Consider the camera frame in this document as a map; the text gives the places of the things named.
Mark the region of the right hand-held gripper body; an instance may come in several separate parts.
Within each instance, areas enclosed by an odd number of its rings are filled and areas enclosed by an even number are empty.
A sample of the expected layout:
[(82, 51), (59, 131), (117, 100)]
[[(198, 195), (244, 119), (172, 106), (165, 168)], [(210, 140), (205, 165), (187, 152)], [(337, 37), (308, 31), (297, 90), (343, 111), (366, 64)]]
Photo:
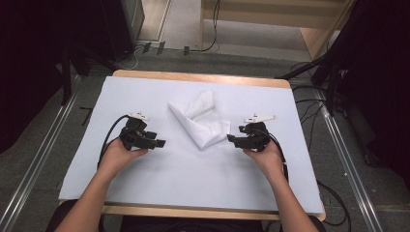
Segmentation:
[(246, 137), (237, 137), (236, 147), (261, 152), (270, 141), (277, 142), (266, 128), (265, 121), (275, 120), (275, 115), (256, 115), (244, 120), (249, 128)]

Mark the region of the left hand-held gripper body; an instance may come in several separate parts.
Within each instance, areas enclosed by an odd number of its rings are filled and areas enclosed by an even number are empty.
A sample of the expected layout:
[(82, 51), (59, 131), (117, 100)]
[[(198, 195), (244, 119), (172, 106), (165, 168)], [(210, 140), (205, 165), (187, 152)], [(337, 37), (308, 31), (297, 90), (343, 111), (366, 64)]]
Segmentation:
[(128, 115), (128, 121), (120, 132), (120, 139), (127, 150), (132, 147), (140, 149), (155, 149), (156, 139), (146, 136), (148, 118), (141, 113)]

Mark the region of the white mesh laundry bag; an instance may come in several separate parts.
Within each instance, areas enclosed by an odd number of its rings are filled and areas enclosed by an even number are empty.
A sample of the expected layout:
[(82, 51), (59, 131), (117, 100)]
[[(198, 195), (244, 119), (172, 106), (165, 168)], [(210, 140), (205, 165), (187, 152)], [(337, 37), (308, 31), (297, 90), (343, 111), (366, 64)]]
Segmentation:
[(230, 122), (221, 119), (211, 90), (202, 92), (183, 110), (170, 102), (168, 107), (200, 150), (226, 138)]

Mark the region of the person's left hand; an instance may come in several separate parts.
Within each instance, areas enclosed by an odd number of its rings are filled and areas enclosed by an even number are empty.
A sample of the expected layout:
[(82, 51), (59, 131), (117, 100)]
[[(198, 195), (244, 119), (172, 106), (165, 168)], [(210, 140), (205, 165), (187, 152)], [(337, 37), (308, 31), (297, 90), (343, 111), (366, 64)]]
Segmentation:
[(148, 153), (147, 149), (127, 150), (122, 141), (117, 138), (106, 148), (97, 173), (106, 179), (112, 180), (131, 161)]

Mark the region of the person's right hand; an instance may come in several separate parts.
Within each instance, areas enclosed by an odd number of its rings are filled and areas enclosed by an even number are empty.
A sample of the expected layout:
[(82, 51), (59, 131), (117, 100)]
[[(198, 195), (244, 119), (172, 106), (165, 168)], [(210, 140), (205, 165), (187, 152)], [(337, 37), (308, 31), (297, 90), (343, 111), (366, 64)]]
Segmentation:
[(273, 141), (269, 142), (261, 152), (254, 152), (250, 149), (244, 149), (243, 152), (253, 159), (269, 181), (285, 179), (280, 152)]

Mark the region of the white foam mat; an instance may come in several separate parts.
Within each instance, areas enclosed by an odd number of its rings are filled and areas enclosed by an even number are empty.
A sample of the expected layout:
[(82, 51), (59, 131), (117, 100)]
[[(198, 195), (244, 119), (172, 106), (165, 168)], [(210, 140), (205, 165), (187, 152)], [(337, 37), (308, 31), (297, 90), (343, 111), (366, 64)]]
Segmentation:
[(66, 174), (59, 197), (81, 195), (97, 170), (103, 141), (117, 136), (125, 115), (148, 116), (148, 129), (165, 144), (134, 160), (116, 176), (106, 200), (152, 206), (274, 212), (271, 187), (254, 161), (223, 140), (200, 150), (170, 109), (186, 109), (202, 92), (214, 94), (221, 119), (239, 133), (246, 118), (267, 115), (266, 127), (278, 140), (290, 187), (309, 214), (323, 211), (319, 189), (289, 87), (259, 87), (190, 81), (108, 77), (88, 128)]

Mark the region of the wooden table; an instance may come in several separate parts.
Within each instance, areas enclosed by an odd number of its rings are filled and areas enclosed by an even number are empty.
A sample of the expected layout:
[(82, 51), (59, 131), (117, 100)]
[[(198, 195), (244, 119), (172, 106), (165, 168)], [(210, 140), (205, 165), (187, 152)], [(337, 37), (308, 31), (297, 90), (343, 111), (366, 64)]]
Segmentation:
[[(116, 72), (113, 77), (142, 77), (148, 79), (159, 80), (176, 80), (190, 82), (205, 82), (219, 84), (236, 84), (259, 87), (275, 87), (283, 88), (290, 85), (285, 80), (274, 80), (264, 78), (250, 78), (239, 76), (226, 75), (210, 75), (210, 74), (191, 74), (191, 73), (176, 73), (176, 72)], [(171, 216), (180, 215), (183, 217), (197, 218), (255, 218), (255, 219), (276, 219), (278, 218), (278, 209), (274, 212), (250, 211), (250, 210), (226, 210), (226, 209), (211, 209), (211, 208), (195, 208), (195, 207), (172, 207), (172, 206), (152, 206), (141, 204), (127, 203), (109, 203), (108, 205), (119, 208), (126, 214), (140, 215), (157, 215)], [(323, 219), (326, 216), (325, 209), (320, 214), (310, 214), (317, 218)]]

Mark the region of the person's dark clothing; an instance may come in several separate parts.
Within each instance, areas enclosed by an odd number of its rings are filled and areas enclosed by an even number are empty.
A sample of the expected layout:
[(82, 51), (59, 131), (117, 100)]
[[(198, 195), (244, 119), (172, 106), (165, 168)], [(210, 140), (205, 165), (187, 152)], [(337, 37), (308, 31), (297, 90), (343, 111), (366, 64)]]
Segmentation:
[[(69, 200), (54, 212), (45, 232), (54, 232), (76, 200)], [(309, 216), (319, 232), (326, 232), (322, 222)], [(205, 219), (182, 217), (123, 216), (119, 232), (265, 232), (261, 220)]]

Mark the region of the black metal stand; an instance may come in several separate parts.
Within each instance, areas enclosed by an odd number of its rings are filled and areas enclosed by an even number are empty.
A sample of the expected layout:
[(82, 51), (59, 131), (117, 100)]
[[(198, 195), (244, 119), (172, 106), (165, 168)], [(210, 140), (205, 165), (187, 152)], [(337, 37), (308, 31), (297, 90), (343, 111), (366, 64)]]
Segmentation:
[(72, 95), (72, 78), (71, 78), (71, 61), (70, 50), (65, 46), (62, 50), (62, 87), (63, 87), (63, 99), (62, 105), (66, 105)]

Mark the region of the black tripod stand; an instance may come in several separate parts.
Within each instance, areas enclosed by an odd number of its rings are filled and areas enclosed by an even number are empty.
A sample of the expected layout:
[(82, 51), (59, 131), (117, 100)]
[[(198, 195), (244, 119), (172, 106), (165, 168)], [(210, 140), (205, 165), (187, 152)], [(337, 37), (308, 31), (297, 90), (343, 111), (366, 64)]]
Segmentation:
[(295, 71), (279, 76), (278, 79), (290, 80), (301, 73), (306, 73), (312, 70), (313, 68), (316, 68), (316, 71), (310, 81), (314, 87), (319, 87), (325, 80), (328, 80), (328, 85), (325, 90), (325, 105), (329, 114), (333, 116), (336, 106), (335, 96), (337, 82), (341, 79), (341, 73), (340, 67), (335, 61), (335, 55), (331, 50), (313, 61), (306, 62)]

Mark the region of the dark cabinet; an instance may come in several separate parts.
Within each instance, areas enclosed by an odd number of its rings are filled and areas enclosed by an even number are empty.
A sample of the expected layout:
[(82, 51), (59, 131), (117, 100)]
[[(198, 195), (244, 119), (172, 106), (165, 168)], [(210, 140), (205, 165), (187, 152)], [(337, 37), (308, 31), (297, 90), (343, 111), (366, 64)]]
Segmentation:
[(124, 59), (136, 45), (145, 19), (142, 0), (101, 0), (110, 56)]

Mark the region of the light wooden shelf unit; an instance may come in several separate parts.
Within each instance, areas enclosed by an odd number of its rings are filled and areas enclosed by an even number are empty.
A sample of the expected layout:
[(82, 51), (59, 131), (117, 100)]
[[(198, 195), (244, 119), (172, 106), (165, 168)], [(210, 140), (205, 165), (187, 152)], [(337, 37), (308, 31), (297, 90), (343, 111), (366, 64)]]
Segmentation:
[(224, 21), (297, 27), (312, 59), (348, 20), (356, 0), (220, 0)]

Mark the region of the dark curtain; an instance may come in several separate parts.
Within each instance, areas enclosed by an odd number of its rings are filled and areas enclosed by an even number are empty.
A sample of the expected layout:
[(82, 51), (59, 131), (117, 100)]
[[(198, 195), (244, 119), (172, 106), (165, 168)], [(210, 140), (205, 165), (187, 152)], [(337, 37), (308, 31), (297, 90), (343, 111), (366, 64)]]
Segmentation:
[(62, 90), (62, 50), (71, 67), (90, 71), (79, 35), (93, 0), (0, 0), (0, 154)]
[(328, 54), (370, 162), (410, 190), (410, 0), (355, 0)]

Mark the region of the metal floor rail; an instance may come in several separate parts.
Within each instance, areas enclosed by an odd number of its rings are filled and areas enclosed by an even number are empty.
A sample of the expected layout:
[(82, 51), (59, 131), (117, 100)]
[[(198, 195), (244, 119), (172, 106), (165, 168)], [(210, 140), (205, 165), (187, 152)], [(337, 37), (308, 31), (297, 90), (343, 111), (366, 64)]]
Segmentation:
[(38, 176), (40, 175), (47, 157), (73, 108), (76, 98), (77, 93), (73, 93), (73, 95), (69, 97), (68, 102), (59, 108), (59, 111), (48, 129), (40, 148), (19, 183), (5, 213), (0, 218), (0, 232), (12, 231), (15, 221), (18, 218), (35, 182), (37, 181)]
[(339, 131), (337, 122), (326, 108), (322, 109), (322, 115), (336, 146), (337, 153), (345, 171), (345, 176), (347, 177), (350, 187), (355, 195), (368, 231), (384, 232), (375, 208), (367, 194), (366, 188)]

